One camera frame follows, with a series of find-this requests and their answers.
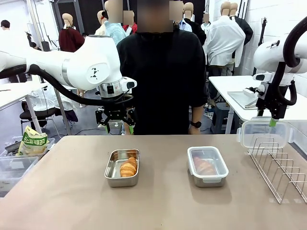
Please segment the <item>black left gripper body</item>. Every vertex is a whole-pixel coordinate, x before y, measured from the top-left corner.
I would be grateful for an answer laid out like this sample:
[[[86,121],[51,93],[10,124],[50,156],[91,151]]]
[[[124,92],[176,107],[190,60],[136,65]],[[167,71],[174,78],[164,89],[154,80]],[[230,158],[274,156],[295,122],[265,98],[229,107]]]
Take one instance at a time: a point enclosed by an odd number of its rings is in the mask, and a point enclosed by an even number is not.
[[[124,105],[103,106],[102,109],[109,120],[123,120],[128,117],[127,109]]]

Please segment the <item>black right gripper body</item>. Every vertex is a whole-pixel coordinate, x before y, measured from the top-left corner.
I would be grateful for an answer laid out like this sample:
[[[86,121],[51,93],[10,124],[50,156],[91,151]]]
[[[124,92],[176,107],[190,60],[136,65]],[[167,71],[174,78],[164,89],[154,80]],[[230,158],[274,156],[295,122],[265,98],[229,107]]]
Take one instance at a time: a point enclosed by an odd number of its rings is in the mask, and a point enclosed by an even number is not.
[[[262,82],[258,90],[256,107],[263,110],[268,109],[273,118],[284,118],[287,106],[278,101],[275,95],[276,91],[272,90],[272,85],[267,82]]]

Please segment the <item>clear plastic snap lid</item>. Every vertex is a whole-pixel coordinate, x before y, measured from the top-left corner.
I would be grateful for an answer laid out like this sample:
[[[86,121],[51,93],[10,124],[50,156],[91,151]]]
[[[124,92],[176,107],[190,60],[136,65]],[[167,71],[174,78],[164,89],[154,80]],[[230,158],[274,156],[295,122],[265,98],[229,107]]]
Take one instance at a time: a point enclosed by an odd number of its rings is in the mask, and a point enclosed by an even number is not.
[[[237,129],[237,141],[248,149],[283,148],[291,140],[292,129],[284,121],[270,126],[269,120],[250,120]]]
[[[188,167],[192,169],[192,173],[197,177],[206,178],[210,175],[201,176],[196,173],[193,158],[199,157],[210,161],[216,169],[216,175],[224,174],[226,169],[228,169],[221,153],[216,147],[213,146],[202,146],[202,147],[190,147],[187,150],[188,156]]]

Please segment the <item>golden croissant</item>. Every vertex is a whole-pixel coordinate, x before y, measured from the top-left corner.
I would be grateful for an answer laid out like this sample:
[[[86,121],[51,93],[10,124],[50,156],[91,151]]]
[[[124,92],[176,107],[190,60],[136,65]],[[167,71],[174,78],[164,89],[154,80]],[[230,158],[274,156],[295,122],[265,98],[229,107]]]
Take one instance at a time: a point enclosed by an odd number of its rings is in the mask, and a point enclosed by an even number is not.
[[[193,158],[196,173],[201,176],[216,175],[216,169],[210,161],[199,157]]]
[[[137,172],[136,159],[134,157],[128,158],[128,160],[121,165],[119,172],[121,177],[134,176]]]

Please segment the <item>person's left forearm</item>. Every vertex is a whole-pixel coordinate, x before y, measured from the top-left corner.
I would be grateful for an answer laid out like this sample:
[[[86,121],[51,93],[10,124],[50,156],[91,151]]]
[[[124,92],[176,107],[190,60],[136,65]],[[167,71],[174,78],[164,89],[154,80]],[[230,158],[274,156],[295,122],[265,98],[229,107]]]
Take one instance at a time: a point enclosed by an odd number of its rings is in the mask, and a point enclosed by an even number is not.
[[[204,113],[203,105],[199,107],[192,107],[191,109],[191,121],[193,123],[201,122]]]

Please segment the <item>grey metal stand pole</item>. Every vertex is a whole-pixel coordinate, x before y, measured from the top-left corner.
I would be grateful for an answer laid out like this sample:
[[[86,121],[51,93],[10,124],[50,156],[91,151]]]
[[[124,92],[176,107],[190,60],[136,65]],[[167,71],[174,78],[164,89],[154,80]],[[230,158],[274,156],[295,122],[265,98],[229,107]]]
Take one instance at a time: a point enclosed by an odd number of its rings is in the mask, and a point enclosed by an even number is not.
[[[36,36],[38,38],[40,48],[42,49],[42,51],[45,51],[45,49],[44,49],[45,47],[42,44],[43,39],[42,39],[42,36],[41,36],[41,33],[40,33],[41,30],[40,30],[39,26],[37,25],[38,23],[37,23],[37,20],[36,20],[36,16],[35,16],[35,12],[33,10],[32,3],[35,3],[35,1],[34,0],[26,0],[27,8],[28,8],[28,11],[30,13],[32,23],[34,25],[35,33],[36,33]],[[63,121],[64,121],[66,131],[67,131],[67,135],[71,135],[70,126],[69,126],[68,120],[66,118],[66,114],[65,114],[65,110],[64,110],[64,106],[63,106],[61,97],[60,97],[60,93],[56,88],[54,88],[54,92],[55,92],[55,95],[56,95],[56,98],[57,98],[57,101],[58,101],[58,104],[59,104],[59,107],[60,107],[61,115],[63,117]]]

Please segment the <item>person in black shirt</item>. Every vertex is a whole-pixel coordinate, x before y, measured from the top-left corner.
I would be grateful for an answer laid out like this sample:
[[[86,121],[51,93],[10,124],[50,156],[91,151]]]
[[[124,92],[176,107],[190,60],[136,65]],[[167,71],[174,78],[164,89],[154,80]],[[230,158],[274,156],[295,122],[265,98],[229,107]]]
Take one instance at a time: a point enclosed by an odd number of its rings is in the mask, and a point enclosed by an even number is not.
[[[133,135],[186,135],[205,105],[204,51],[169,18],[170,0],[138,0],[138,30],[117,45],[120,71],[136,80]]]

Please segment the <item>clear plastic storage bin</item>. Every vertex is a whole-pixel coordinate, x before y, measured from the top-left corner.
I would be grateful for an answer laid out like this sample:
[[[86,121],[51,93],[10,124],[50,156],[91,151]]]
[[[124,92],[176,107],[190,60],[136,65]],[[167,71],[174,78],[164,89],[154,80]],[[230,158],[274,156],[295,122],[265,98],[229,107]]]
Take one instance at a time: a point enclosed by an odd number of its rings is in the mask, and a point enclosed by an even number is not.
[[[39,157],[0,158],[0,198],[27,174],[39,161]]]
[[[1,157],[11,157],[11,158],[16,158],[20,157],[17,156],[18,149],[20,146],[20,142],[22,140],[22,136],[17,136],[12,138],[12,142],[6,142],[5,143],[5,150],[0,153],[0,158]],[[42,158],[50,149],[55,145],[55,139],[54,138],[48,138],[47,139],[47,146],[45,147],[45,150],[43,153],[39,154],[29,154],[28,156],[37,156],[39,158]]]

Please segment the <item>rectangular stainless steel container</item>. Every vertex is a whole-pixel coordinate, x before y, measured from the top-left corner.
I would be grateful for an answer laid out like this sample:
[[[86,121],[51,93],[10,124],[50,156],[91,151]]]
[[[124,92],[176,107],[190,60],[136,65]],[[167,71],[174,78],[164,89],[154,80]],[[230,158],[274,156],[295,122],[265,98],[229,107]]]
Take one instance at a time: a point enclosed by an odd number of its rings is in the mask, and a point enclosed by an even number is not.
[[[219,174],[215,176],[212,175],[206,178],[197,177],[195,174],[192,173],[192,169],[190,168],[189,168],[189,173],[191,175],[194,185],[199,188],[222,187],[226,182],[226,177],[229,174],[229,170],[226,169],[224,174]]]
[[[128,160],[134,157],[137,162],[137,172],[132,177],[121,177],[120,167]],[[130,187],[138,182],[138,173],[140,166],[140,151],[138,149],[118,149],[110,154],[108,164],[105,170],[105,178],[110,187]]]

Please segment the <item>black office chair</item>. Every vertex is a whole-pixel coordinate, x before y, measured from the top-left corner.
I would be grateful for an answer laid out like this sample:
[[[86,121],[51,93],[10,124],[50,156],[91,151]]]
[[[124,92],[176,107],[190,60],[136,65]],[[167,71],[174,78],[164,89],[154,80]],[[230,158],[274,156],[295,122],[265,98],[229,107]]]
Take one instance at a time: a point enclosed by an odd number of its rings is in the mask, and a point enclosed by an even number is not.
[[[44,127],[47,124],[47,119],[52,117],[56,113],[56,110],[57,110],[56,108],[50,108],[44,111],[35,111],[35,115],[38,119],[40,127]],[[23,123],[28,123],[29,121],[31,121],[31,127],[35,129],[35,125],[32,122],[32,117],[29,110],[26,110],[23,113],[21,113],[20,119],[21,119],[21,125]]]

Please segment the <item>green yellow snack bag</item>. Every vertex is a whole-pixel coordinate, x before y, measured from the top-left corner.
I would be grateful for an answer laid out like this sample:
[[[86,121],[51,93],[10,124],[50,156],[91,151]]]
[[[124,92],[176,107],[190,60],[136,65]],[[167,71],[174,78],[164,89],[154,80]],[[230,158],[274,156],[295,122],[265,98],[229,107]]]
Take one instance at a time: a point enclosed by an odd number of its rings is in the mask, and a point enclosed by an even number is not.
[[[30,126],[27,126],[16,156],[41,154],[45,151],[48,143],[46,133],[40,134]]]

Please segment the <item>mannequin in black jacket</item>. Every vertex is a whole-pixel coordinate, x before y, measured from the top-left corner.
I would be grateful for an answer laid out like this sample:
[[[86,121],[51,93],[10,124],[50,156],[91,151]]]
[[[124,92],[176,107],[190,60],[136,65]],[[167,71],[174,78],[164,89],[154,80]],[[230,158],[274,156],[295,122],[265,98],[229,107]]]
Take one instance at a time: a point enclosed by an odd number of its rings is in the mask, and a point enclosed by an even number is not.
[[[249,24],[246,22],[245,19],[241,19],[236,16],[237,9],[238,9],[238,4],[231,3],[229,17],[231,20],[235,21],[245,33],[246,38],[244,41],[244,45],[246,45],[253,36],[253,30],[251,29],[251,27],[249,26]]]

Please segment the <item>mannequin in white shirt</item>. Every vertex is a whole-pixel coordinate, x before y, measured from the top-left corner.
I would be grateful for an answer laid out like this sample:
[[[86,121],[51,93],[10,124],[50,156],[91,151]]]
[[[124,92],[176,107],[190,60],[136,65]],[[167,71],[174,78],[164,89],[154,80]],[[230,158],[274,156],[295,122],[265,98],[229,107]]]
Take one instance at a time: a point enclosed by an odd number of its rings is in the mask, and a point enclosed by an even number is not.
[[[221,17],[212,22],[206,40],[209,66],[214,76],[231,76],[240,64],[246,35],[229,17],[231,3],[221,5]]]

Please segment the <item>mannequin in light blue fleece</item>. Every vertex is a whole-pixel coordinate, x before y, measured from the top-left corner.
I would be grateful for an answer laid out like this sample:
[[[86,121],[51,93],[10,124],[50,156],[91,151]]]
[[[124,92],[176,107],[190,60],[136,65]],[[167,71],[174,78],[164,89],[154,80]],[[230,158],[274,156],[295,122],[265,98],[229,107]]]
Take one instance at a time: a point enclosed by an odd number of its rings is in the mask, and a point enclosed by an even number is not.
[[[108,19],[105,21],[105,35],[110,36],[115,45],[126,38],[126,32],[122,27],[123,23],[123,5],[122,0],[107,0],[105,10]]]

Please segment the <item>mannequin in dark red garment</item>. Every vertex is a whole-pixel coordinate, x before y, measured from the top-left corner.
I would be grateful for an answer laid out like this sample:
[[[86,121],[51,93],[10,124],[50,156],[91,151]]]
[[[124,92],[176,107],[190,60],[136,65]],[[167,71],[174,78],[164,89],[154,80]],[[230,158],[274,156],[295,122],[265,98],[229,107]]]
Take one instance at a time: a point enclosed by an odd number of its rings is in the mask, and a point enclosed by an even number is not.
[[[62,19],[64,21],[64,27],[59,32],[60,50],[75,52],[84,44],[85,38],[79,31],[74,29],[73,17],[70,14],[64,13]]]

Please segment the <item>mannequin in red jacket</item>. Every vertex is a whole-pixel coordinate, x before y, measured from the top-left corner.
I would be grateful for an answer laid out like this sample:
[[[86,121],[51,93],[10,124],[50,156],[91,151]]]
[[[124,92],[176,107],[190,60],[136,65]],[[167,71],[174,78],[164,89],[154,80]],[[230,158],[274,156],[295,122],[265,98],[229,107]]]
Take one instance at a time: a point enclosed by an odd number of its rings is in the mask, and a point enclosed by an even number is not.
[[[123,29],[126,33],[126,36],[135,34],[137,32],[137,24],[134,20],[133,11],[123,11]]]

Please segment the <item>mannequin in beige shirt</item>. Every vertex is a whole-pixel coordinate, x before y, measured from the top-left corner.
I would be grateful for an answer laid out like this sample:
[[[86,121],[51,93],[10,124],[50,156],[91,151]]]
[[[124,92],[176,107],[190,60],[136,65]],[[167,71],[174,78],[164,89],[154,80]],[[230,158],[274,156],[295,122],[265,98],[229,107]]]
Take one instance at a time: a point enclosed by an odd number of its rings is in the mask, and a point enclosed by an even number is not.
[[[97,19],[98,22],[100,23],[100,27],[96,30],[95,35],[104,35],[105,34],[105,21],[108,20],[108,15],[107,12],[104,10],[101,10],[97,13]]]

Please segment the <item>mannequin in dark coat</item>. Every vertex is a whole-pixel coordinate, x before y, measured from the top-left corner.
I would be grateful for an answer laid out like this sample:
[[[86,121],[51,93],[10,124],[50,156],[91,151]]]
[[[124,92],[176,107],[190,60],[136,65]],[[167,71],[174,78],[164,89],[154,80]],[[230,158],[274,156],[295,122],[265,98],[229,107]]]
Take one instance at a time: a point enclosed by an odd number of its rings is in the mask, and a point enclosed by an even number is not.
[[[194,11],[193,3],[191,3],[191,2],[184,3],[184,5],[183,5],[183,13],[184,13],[183,19],[185,20],[185,22],[187,24],[189,24],[191,26],[192,32],[198,37],[201,45],[204,45],[205,40],[206,40],[206,34],[202,30],[201,26],[198,23],[191,20],[192,15],[193,15],[193,11]]]

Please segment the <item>person in white shirt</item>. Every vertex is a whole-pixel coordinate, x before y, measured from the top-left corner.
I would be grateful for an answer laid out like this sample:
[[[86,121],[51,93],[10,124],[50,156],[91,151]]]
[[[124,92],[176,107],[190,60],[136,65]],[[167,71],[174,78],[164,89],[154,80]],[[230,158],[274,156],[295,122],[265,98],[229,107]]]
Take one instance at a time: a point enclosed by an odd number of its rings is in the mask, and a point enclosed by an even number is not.
[[[11,30],[11,24],[8,20],[0,22],[0,72],[26,64],[29,48],[25,32]]]

